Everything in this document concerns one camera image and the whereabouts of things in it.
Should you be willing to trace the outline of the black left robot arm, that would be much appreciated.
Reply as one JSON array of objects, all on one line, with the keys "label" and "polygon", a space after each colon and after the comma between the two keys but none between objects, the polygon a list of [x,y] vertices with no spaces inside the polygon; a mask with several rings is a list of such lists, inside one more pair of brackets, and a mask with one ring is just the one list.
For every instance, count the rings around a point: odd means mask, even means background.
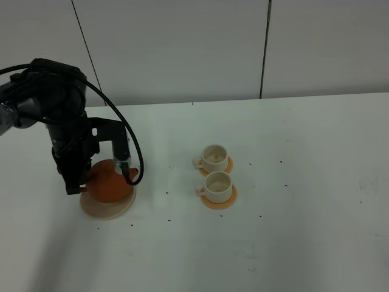
[{"label": "black left robot arm", "polygon": [[98,153],[85,111],[86,76],[79,68],[42,58],[1,73],[11,74],[1,85],[1,134],[45,124],[67,194],[81,193],[91,158]]}]

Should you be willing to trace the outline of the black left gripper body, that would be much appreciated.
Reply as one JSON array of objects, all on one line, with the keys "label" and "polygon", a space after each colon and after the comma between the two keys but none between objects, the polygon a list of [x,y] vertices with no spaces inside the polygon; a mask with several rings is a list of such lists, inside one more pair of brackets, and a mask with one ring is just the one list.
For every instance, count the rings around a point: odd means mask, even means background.
[{"label": "black left gripper body", "polygon": [[92,135],[92,124],[86,112],[61,124],[47,124],[52,155],[64,179],[86,179],[92,157],[100,147]]}]

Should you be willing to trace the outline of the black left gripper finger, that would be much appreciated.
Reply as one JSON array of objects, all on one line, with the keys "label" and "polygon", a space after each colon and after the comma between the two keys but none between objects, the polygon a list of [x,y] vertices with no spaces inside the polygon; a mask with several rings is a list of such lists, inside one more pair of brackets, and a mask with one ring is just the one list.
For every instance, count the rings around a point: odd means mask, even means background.
[{"label": "black left gripper finger", "polygon": [[84,171],[69,171],[64,174],[64,182],[66,193],[68,195],[76,195],[81,193],[81,186],[86,184],[88,172]]}]

